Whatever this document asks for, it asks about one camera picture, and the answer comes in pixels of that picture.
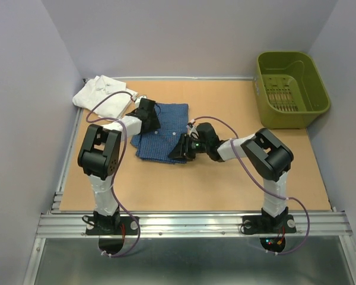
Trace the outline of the white shirt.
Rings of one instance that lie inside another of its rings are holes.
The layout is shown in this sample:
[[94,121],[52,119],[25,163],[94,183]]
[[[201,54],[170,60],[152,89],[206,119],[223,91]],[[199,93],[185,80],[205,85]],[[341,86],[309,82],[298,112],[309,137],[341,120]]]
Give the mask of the white shirt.
[[95,109],[94,113],[101,118],[120,119],[128,106],[137,98],[138,93],[128,89],[125,82],[105,75],[88,80],[85,86],[72,98],[72,103],[77,107],[93,110],[102,100],[118,91],[121,93],[107,99]]

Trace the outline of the blue checkered long sleeve shirt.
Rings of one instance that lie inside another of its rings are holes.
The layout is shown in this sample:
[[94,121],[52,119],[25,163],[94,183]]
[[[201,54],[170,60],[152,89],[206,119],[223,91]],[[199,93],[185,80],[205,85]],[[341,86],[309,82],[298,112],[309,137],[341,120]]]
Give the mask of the blue checkered long sleeve shirt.
[[146,134],[134,135],[131,145],[136,148],[135,155],[145,161],[167,164],[184,164],[169,158],[180,140],[187,132],[189,105],[186,103],[157,103],[155,106],[160,128]]

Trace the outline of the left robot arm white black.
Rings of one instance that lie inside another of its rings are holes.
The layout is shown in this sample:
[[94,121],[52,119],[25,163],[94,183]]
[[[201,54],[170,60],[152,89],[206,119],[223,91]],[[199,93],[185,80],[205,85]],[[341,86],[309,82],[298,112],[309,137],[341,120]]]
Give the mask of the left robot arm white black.
[[90,180],[96,204],[93,215],[83,218],[89,231],[113,234],[119,230],[120,209],[112,184],[122,156],[120,145],[129,137],[160,128],[155,105],[153,100],[139,99],[136,109],[114,121],[112,129],[89,124],[77,160]]

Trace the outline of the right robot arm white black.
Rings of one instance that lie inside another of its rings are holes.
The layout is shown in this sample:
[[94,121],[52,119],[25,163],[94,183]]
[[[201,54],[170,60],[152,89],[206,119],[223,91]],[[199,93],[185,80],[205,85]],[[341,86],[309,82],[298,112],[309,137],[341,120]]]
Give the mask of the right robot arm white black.
[[215,162],[248,158],[263,179],[258,187],[264,192],[261,215],[244,224],[248,232],[265,230],[274,232],[284,225],[288,215],[285,191],[288,171],[294,160],[292,151],[269,129],[262,128],[244,138],[221,140],[213,126],[200,123],[187,125],[188,133],[182,133],[178,143],[169,153],[174,161],[192,161],[199,153],[205,153]]

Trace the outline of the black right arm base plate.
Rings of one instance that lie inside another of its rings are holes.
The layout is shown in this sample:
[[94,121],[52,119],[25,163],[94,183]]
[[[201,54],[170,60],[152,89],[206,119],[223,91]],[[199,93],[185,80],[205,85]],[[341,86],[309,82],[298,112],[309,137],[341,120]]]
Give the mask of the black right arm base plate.
[[294,217],[290,214],[280,219],[270,216],[242,216],[240,231],[245,235],[296,233]]

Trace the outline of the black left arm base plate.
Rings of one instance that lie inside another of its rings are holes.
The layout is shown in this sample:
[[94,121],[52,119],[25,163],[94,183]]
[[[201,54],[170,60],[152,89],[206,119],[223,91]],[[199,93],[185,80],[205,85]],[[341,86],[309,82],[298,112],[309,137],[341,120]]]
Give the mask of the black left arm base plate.
[[94,217],[87,215],[82,219],[87,220],[85,223],[85,234],[87,236],[121,236],[123,229],[125,230],[126,236],[136,236],[138,234],[138,226],[129,216],[121,216],[120,222],[116,224],[109,221],[99,220],[99,222],[94,225]]

